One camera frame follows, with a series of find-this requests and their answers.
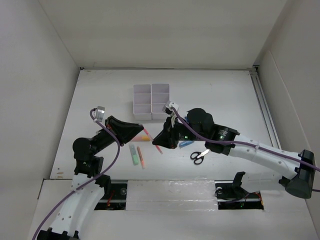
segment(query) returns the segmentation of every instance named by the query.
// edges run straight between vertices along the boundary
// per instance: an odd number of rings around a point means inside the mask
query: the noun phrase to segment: scissors blade
[[[204,155],[206,155],[206,154],[208,154],[210,152],[211,152],[211,150],[207,149],[207,150],[203,151],[199,156],[197,156],[196,159],[199,159],[199,158],[203,157]]]

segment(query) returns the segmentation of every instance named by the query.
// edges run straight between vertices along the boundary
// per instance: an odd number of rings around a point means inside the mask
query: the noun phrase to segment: white wall
[[[39,0],[81,67],[252,67],[287,0]]]
[[[37,0],[0,0],[0,239],[26,239],[79,71]]]
[[[320,166],[320,1],[295,0],[259,75],[281,146],[311,149]],[[316,174],[315,188],[320,188]],[[307,201],[318,235],[320,194]]]

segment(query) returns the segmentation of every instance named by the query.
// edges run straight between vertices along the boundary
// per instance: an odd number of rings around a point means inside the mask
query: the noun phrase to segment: scissors
[[[207,149],[203,152],[194,151],[193,153],[191,153],[190,159],[193,160],[194,165],[200,165],[204,161],[205,155],[210,152],[211,152],[210,149]]]

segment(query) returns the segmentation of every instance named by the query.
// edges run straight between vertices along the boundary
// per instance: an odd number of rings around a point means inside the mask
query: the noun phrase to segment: green marker
[[[130,144],[129,144],[129,148],[130,148],[130,153],[131,153],[133,165],[138,165],[138,164],[139,164],[139,160],[138,160],[138,156],[137,156],[137,152],[136,152],[136,147],[135,147],[135,145],[133,145],[132,143],[130,143]]]

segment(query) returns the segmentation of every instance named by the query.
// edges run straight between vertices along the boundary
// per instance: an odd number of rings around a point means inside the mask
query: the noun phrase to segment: transparent plastic sheet
[[[130,180],[127,211],[218,210],[213,180]]]

